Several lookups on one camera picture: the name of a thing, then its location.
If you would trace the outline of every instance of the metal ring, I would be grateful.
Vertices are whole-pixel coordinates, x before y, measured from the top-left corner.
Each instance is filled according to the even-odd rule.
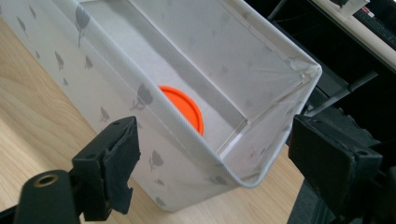
[[[59,176],[53,175],[53,174],[43,175],[43,176],[40,176],[35,181],[34,186],[36,188],[43,188],[43,187],[46,187],[48,185],[55,183],[58,180],[58,178],[59,178]]]

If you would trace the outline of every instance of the leaf print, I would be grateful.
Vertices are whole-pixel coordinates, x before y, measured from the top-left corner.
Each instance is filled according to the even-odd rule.
[[[220,175],[210,176],[207,180],[215,185],[223,185],[223,186],[228,185],[227,181]]]
[[[19,17],[17,17],[17,20],[18,20],[18,22],[20,23],[20,26],[21,26],[23,32],[24,32],[25,35],[27,36],[27,34],[26,34],[26,26],[24,25],[23,21],[22,21]]]
[[[35,18],[35,11],[32,9],[32,7],[29,5],[30,11],[32,12],[33,18]]]
[[[144,84],[141,84],[137,90],[137,103],[134,101],[134,105],[130,110],[142,110],[146,105],[151,104],[152,100],[149,89],[147,89]]]
[[[81,38],[84,36],[83,29],[87,27],[91,16],[84,10],[82,5],[76,8],[76,27],[78,30],[78,47],[80,46]]]
[[[88,56],[86,56],[85,57],[85,68],[90,69],[90,68],[92,68],[92,66],[93,66],[93,64],[91,62],[91,59]]]
[[[151,172],[155,170],[156,166],[162,166],[162,165],[163,165],[163,159],[161,158],[161,155],[156,150],[154,150],[152,152],[152,156],[149,158],[149,167]]]
[[[161,181],[161,179],[156,179],[156,180],[154,180],[154,182],[155,182],[156,184],[158,184],[158,185],[161,185],[161,186],[164,186],[164,185],[165,185],[165,183],[163,183],[163,181]]]
[[[229,20],[230,20],[230,15],[224,12],[221,16],[221,26],[224,26],[224,24],[227,23]]]
[[[162,206],[162,207],[165,207],[165,206],[166,206],[166,204],[163,202],[163,200],[162,200],[161,198],[159,198],[159,197],[156,197],[156,198],[155,198],[155,202],[156,202],[157,204],[159,204],[160,206]]]
[[[55,51],[56,61],[58,61],[59,71],[64,69],[64,60],[62,59],[61,55]]]
[[[69,83],[66,81],[66,79],[64,78],[64,86],[68,86]]]
[[[100,107],[100,112],[102,116],[99,121],[107,122],[107,120],[110,119],[110,116],[107,114],[107,111],[105,111],[102,107]]]
[[[223,73],[223,74],[227,74],[228,72],[230,72],[230,70],[228,69],[228,67],[226,67],[226,66],[222,66],[221,67],[221,73]]]

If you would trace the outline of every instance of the white object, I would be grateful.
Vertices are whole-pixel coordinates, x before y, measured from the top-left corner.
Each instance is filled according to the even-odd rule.
[[[261,183],[320,66],[243,1],[0,0],[3,18],[91,126],[135,115],[133,177],[176,211]],[[158,88],[184,91],[196,132]]]
[[[341,7],[340,13],[344,17],[350,17],[368,3],[370,3],[370,0],[348,0],[346,4]]]

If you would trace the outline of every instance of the wooden surface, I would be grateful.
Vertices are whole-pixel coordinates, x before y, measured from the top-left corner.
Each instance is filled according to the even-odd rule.
[[[0,210],[18,202],[33,175],[71,168],[95,133],[0,19]],[[161,210],[133,180],[127,216],[107,223],[286,223],[303,177],[285,147],[255,189],[235,189],[176,213]]]

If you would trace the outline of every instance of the orange disc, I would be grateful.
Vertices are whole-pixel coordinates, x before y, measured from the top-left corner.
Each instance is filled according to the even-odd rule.
[[[204,122],[201,111],[195,102],[184,92],[168,86],[160,86],[160,89],[175,105],[178,111],[190,122],[200,135],[204,133]]]

